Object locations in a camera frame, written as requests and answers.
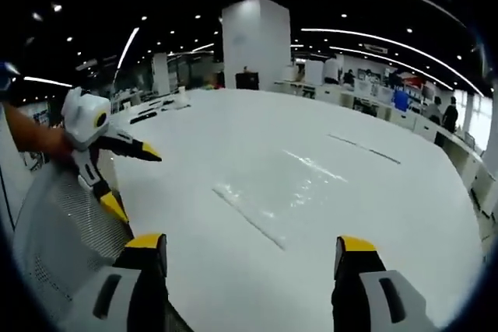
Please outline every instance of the white robot part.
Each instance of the white robot part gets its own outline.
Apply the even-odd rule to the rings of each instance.
[[[64,127],[76,149],[87,149],[106,130],[110,118],[110,101],[105,97],[71,89],[62,107]]]

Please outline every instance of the white desk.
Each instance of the white desk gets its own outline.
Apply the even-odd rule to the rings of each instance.
[[[333,330],[342,234],[374,243],[426,298],[437,326],[454,317],[482,249],[472,203],[440,148],[316,100],[232,89],[189,95],[191,108],[125,128],[162,163],[114,159],[134,233],[167,234],[170,300],[193,330]],[[220,184],[243,190],[233,204],[285,236],[285,250],[213,192]]]

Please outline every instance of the mesh net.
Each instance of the mesh net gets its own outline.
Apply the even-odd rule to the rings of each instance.
[[[14,254],[23,278],[58,324],[72,297],[102,266],[114,262],[129,231],[83,190],[76,177],[46,165],[19,215]]]

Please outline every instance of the human arm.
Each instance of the human arm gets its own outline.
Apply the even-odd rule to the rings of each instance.
[[[63,128],[37,124],[10,104],[2,105],[12,139],[20,152],[43,152],[57,159],[70,156],[72,146],[65,137]]]

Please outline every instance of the white pillar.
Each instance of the white pillar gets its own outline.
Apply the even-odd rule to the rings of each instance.
[[[259,87],[272,90],[290,60],[289,10],[269,0],[245,0],[222,11],[225,86],[236,88],[244,67],[259,75]]]
[[[465,114],[464,114],[464,124],[462,130],[464,132],[469,132],[470,121],[472,119],[472,111],[474,110],[474,94],[467,94],[467,103],[465,104]]]
[[[482,157],[488,171],[498,175],[498,79],[493,80],[493,114],[491,116],[491,128],[489,129],[488,146]]]
[[[153,91],[159,95],[170,93],[170,74],[167,54],[155,54],[153,58]]]

